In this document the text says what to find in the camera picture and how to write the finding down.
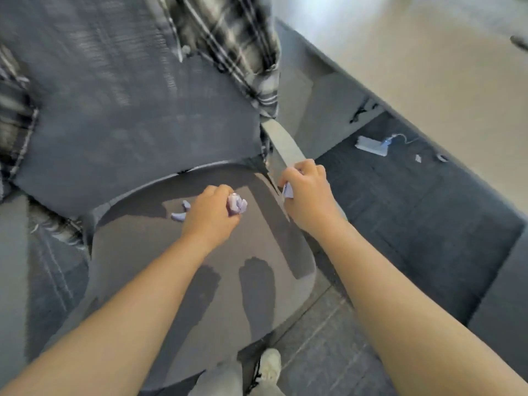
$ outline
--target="gray chair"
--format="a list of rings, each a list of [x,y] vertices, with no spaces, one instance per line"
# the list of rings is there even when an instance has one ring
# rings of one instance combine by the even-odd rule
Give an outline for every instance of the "gray chair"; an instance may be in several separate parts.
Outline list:
[[[168,217],[183,199],[227,183],[249,202],[185,295],[144,385],[158,389],[232,356],[308,298],[313,255],[274,185],[302,153],[275,121],[261,126],[227,75],[198,57],[179,63],[144,0],[62,2],[0,1],[1,40],[42,102],[16,184],[80,217],[91,245],[85,297],[48,347],[178,239]]]

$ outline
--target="white shoe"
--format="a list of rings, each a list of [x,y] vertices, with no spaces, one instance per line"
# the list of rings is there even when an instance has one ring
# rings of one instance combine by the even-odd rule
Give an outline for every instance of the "white shoe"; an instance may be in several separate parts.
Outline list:
[[[277,349],[267,349],[262,353],[260,360],[257,362],[255,367],[255,373],[253,376],[253,381],[249,385],[249,391],[255,388],[258,384],[264,381],[268,381],[277,384],[279,377],[281,375],[281,354]]]

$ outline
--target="white power strip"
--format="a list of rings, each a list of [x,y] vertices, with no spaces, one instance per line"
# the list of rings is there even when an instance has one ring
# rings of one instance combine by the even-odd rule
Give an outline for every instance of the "white power strip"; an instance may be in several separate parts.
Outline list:
[[[357,138],[356,147],[366,152],[372,152],[382,157],[386,157],[389,150],[389,145],[382,145],[378,140],[370,139],[365,136]]]

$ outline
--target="pant leg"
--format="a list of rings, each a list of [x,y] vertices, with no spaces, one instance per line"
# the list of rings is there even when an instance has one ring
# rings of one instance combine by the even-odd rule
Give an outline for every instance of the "pant leg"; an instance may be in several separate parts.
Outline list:
[[[249,396],[286,396],[277,385],[272,382],[262,381],[250,393]]]
[[[243,396],[241,364],[226,362],[205,371],[188,396]]]

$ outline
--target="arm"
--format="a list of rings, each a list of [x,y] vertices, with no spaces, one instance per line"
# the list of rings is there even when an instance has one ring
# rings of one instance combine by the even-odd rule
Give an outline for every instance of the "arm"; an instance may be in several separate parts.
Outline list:
[[[319,241],[401,395],[528,394],[528,384],[376,251],[335,207],[323,166],[288,168],[294,221]]]
[[[208,186],[188,213],[181,238],[12,380],[1,396],[135,396],[195,272],[240,221],[228,216],[232,192],[229,186]]]

